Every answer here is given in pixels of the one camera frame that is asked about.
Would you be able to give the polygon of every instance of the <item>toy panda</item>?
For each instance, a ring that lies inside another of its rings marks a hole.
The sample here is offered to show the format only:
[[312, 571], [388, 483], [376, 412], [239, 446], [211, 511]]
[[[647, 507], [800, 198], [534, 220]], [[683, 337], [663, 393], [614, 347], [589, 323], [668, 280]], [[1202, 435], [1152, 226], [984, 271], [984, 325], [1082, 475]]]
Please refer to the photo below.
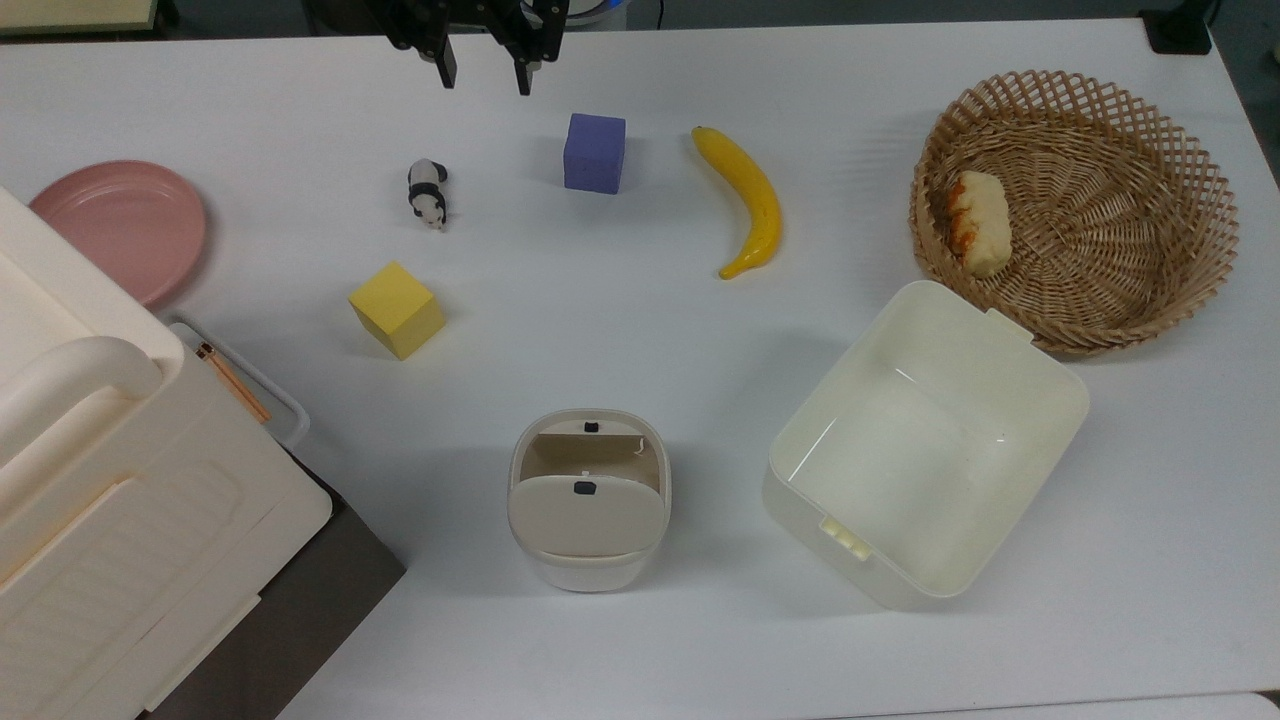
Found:
[[413, 206], [415, 215], [435, 229], [444, 228], [447, 219], [444, 195], [440, 192], [440, 186], [447, 179], [449, 172], [444, 165], [426, 158], [413, 163], [408, 169], [408, 204]]

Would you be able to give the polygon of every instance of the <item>wicker basket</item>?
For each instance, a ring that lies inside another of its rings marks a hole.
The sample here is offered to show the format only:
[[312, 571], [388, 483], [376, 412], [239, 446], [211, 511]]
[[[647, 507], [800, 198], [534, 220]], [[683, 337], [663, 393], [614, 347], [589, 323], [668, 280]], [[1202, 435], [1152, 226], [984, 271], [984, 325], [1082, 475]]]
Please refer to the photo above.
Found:
[[[961, 170], [1000, 178], [1012, 258], [966, 274], [947, 245]], [[910, 208], [924, 272], [1055, 352], [1146, 342], [1190, 318], [1235, 258], [1235, 206], [1199, 141], [1140, 97], [1062, 72], [993, 77], [938, 117]]]

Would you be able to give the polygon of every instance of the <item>yellow foam block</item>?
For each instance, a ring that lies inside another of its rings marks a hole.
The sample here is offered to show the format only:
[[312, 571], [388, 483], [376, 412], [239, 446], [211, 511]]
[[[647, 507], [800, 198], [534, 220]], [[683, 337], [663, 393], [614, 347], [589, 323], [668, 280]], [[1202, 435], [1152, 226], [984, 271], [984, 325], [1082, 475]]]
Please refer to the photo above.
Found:
[[348, 300], [360, 324], [401, 360], [444, 327], [435, 295], [394, 260]]

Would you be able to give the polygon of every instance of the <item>purple foam block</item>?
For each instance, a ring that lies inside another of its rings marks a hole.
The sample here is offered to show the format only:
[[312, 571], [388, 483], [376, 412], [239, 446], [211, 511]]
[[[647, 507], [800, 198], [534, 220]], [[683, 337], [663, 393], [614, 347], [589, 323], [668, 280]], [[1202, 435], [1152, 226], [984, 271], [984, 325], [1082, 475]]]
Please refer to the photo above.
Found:
[[564, 187], [618, 193], [627, 122], [573, 113], [564, 141]]

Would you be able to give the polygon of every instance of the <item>white storage bin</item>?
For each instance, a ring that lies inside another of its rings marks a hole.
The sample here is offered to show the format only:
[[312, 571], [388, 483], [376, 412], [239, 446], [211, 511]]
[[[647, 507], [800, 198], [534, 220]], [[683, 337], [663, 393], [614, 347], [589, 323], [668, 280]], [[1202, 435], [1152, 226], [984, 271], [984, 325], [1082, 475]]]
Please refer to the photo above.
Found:
[[329, 518], [211, 369], [0, 188], [0, 720], [132, 720]]
[[648, 423], [617, 410], [562, 410], [516, 443], [507, 518], [550, 584], [613, 591], [644, 569], [671, 519], [671, 461]]
[[902, 288], [769, 450], [764, 505], [881, 605], [964, 592], [1088, 413], [1088, 391], [995, 310]]

